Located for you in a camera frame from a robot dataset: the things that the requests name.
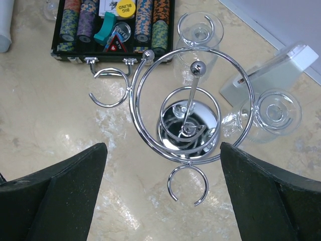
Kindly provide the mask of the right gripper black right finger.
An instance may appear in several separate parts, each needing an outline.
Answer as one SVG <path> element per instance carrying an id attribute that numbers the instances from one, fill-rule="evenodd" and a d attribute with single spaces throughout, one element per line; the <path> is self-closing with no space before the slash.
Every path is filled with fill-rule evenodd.
<path id="1" fill-rule="evenodd" d="M 221 165 L 242 240 L 320 240 L 320 182 L 223 142 Z"/>

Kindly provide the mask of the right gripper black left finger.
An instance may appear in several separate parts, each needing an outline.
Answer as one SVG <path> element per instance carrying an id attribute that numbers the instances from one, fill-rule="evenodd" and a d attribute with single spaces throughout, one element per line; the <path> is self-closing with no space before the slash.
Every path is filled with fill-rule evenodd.
<path id="1" fill-rule="evenodd" d="M 87 240 L 106 159 L 97 143 L 27 176 L 1 176 L 1 240 Z"/>

